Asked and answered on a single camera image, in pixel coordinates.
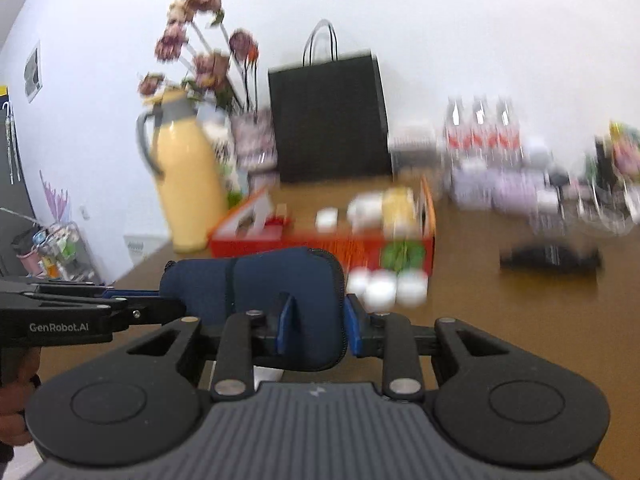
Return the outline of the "person's left hand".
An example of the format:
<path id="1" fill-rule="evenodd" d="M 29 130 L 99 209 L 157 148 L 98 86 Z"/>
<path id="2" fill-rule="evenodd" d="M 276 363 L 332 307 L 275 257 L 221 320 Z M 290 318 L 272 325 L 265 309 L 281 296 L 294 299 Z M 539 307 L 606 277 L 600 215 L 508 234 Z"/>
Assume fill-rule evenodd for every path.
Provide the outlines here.
<path id="1" fill-rule="evenodd" d="M 32 442 L 25 420 L 26 405 L 40 386 L 41 350 L 1 350 L 1 471 L 14 456 L 14 448 Z"/>

